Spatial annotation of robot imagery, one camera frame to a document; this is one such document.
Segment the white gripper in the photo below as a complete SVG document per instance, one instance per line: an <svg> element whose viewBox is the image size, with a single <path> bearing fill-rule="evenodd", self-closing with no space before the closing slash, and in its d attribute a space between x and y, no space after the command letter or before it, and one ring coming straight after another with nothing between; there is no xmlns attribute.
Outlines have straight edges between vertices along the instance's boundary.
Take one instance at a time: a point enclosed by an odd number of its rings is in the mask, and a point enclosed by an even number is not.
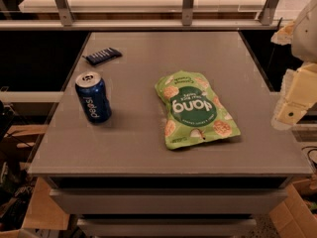
<svg viewBox="0 0 317 238"><path fill-rule="evenodd" d="M280 28L270 41L291 44L292 54L305 61L297 70L288 69L283 77L271 125L287 130L296 125L317 103L317 0L310 0L294 22Z"/></svg>

